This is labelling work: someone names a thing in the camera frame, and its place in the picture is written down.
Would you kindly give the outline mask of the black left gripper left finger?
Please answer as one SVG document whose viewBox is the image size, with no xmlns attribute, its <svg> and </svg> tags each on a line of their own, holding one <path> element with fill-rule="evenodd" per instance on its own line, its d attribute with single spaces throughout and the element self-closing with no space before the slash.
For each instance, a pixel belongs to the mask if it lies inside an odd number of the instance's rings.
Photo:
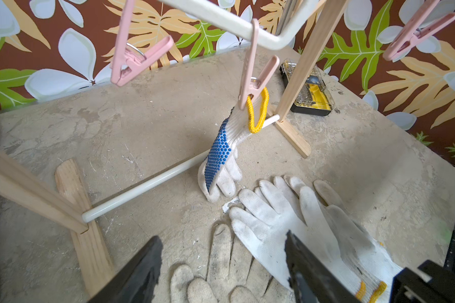
<svg viewBox="0 0 455 303">
<path fill-rule="evenodd" d="M 163 244 L 152 237 L 90 302 L 152 302 L 159 283 Z"/>
</svg>

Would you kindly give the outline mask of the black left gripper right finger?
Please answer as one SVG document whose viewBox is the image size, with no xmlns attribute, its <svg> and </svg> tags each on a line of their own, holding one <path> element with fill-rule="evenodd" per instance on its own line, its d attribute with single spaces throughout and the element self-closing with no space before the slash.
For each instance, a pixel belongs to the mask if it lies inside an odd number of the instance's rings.
<svg viewBox="0 0 455 303">
<path fill-rule="evenodd" d="M 291 231 L 285 242 L 289 286 L 297 302 L 358 302 Z"/>
</svg>

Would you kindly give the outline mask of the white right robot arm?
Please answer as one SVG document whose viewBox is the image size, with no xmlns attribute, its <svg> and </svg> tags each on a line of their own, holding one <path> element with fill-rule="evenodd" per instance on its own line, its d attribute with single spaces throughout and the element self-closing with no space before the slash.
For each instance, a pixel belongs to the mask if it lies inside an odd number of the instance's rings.
<svg viewBox="0 0 455 303">
<path fill-rule="evenodd" d="M 427 260 L 418 269 L 429 279 L 403 269 L 393 279 L 391 302 L 455 302 L 455 225 L 444 265 Z"/>
</svg>

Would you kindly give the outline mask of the blue dotted yellow cuff glove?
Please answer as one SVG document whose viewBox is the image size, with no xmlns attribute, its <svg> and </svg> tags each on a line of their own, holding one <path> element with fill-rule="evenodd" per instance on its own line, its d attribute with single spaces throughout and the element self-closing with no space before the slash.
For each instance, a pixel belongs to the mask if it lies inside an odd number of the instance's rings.
<svg viewBox="0 0 455 303">
<path fill-rule="evenodd" d="M 236 183 L 242 180 L 241 169 L 236 163 L 237 147 L 262 130 L 268 105 L 269 92 L 264 88 L 256 100 L 247 99 L 243 110 L 234 106 L 229 117 L 222 122 L 198 170 L 198 185 L 207 201 L 214 203 L 222 195 L 231 198 L 237 193 Z"/>
</svg>

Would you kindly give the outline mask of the white clip hanger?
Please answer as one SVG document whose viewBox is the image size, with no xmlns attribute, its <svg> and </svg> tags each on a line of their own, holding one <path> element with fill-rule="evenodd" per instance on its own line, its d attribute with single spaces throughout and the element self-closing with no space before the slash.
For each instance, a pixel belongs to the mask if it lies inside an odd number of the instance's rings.
<svg viewBox="0 0 455 303">
<path fill-rule="evenodd" d="M 253 25 L 219 6 L 203 0 L 184 0 L 172 1 L 161 0 L 173 8 L 182 10 L 189 15 L 193 15 L 202 21 L 206 21 L 213 26 L 227 31 L 233 35 L 250 40 L 254 33 Z M 302 2 L 299 10 L 293 15 L 292 19 L 284 27 L 279 35 L 273 35 L 265 30 L 258 34 L 257 44 L 265 49 L 272 51 L 281 50 L 286 47 L 296 36 L 302 25 L 321 9 L 325 1 L 309 0 Z"/>
</svg>

